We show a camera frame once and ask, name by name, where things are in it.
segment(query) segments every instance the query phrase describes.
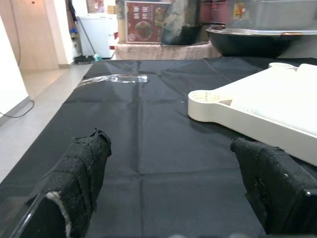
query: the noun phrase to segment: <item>tiled floor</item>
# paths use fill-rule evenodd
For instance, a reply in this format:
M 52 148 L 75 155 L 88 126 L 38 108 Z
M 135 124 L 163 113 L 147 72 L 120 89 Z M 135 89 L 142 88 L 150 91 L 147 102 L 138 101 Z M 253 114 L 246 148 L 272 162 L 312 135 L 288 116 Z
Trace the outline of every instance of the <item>tiled floor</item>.
M 10 119 L 0 127 L 0 182 L 20 160 L 90 67 L 91 64 L 74 65 L 70 69 L 23 73 L 26 76 L 26 88 L 34 99 L 35 106 L 24 117 Z

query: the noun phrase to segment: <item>red poster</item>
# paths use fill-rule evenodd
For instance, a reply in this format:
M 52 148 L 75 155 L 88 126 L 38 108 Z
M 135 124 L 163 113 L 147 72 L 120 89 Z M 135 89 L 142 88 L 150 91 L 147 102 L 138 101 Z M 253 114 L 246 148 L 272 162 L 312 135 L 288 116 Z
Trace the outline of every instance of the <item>red poster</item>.
M 169 3 L 126 1 L 126 34 L 129 43 L 161 43 Z

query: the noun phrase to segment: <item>table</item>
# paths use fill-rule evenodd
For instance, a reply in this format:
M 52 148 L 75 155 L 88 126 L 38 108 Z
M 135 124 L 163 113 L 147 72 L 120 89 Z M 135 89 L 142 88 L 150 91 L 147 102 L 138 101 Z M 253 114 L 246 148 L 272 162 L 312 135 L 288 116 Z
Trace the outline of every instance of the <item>table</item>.
M 71 138 L 99 127 L 111 138 L 112 156 L 88 238 L 225 237 L 236 232 L 257 237 L 262 228 L 230 151 L 232 139 L 243 135 L 189 119 L 187 94 L 239 80 L 272 61 L 317 63 L 263 58 L 95 63 L 84 79 L 146 74 L 149 82 L 103 81 L 73 91 L 0 184 L 0 235 Z

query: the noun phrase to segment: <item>floor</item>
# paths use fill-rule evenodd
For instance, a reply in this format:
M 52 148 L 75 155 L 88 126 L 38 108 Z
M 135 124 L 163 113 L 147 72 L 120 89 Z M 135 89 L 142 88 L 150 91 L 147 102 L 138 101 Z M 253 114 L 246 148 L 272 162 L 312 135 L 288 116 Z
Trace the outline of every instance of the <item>floor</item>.
M 24 117 L 10 119 L 0 127 L 0 182 L 31 146 L 90 67 L 91 64 L 73 65 L 70 69 L 21 73 L 35 106 Z M 27 105 L 17 115 L 30 106 Z

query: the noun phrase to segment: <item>clear plastic sheet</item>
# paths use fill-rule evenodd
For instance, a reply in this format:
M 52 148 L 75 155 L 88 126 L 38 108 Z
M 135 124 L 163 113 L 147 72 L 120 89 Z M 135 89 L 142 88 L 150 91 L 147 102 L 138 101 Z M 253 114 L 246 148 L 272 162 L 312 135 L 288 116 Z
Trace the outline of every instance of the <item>clear plastic sheet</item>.
M 149 79 L 148 76 L 145 74 L 112 74 L 85 79 L 81 81 L 77 87 L 81 87 L 90 83 L 98 83 L 102 81 L 110 81 L 116 83 L 147 83 Z

